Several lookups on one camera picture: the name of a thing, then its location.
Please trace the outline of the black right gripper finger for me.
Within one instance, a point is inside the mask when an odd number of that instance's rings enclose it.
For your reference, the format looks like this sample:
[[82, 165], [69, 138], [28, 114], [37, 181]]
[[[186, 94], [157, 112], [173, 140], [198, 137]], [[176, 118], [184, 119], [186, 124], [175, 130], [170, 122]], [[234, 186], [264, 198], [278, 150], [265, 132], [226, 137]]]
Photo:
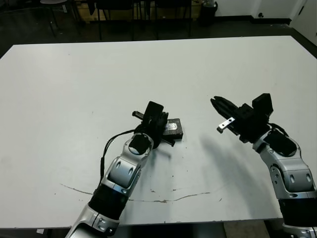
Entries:
[[232, 103], [228, 99], [221, 97], [221, 96], [214, 96], [213, 106], [217, 110], [234, 111], [234, 110], [238, 109], [238, 107], [234, 103]]
[[223, 116], [225, 119], [229, 119], [232, 117], [234, 111], [229, 110], [217, 110], [215, 109], [221, 116]]

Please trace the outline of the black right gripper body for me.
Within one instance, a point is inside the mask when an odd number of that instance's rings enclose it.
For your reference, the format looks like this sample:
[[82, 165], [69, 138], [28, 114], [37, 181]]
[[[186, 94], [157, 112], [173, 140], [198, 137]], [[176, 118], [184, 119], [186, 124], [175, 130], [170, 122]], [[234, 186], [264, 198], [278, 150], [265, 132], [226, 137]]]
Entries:
[[266, 116], [245, 103], [234, 110], [232, 117], [226, 121], [224, 128], [240, 136], [243, 143], [255, 143], [270, 129]]

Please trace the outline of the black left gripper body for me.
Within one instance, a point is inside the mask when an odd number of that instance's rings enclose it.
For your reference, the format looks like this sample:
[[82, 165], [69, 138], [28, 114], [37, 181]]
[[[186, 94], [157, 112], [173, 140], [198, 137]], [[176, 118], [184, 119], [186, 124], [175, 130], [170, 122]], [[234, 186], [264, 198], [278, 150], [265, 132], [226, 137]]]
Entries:
[[134, 132], [146, 134], [150, 137], [153, 141], [153, 149], [156, 149], [162, 141], [169, 144], [171, 147], [175, 144], [175, 141], [169, 138], [169, 136], [161, 134], [162, 127], [165, 125], [165, 123], [160, 122], [161, 113], [142, 114], [139, 111], [134, 111], [132, 113], [132, 116], [141, 120], [141, 124], [135, 128]]

